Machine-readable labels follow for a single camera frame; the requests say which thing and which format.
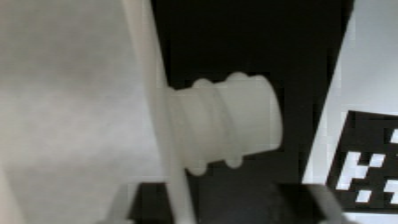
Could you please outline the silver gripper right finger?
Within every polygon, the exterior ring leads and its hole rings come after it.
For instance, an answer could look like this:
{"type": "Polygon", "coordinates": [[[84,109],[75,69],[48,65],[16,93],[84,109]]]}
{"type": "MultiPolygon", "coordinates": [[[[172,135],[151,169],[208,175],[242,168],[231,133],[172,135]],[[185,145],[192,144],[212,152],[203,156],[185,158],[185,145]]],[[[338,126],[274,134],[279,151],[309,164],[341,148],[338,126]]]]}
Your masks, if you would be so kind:
{"type": "Polygon", "coordinates": [[[325,185],[277,186],[291,214],[291,224],[345,224],[343,209],[325,185]]]}

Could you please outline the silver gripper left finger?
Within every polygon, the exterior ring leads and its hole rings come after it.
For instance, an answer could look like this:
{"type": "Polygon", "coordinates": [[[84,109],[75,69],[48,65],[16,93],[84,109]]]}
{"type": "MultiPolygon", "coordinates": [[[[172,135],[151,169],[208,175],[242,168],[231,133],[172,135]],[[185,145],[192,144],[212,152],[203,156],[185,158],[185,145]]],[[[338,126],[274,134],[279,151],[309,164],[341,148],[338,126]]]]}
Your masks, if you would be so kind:
{"type": "Polygon", "coordinates": [[[164,182],[140,182],[119,188],[107,216],[96,224],[174,224],[164,182]]]}

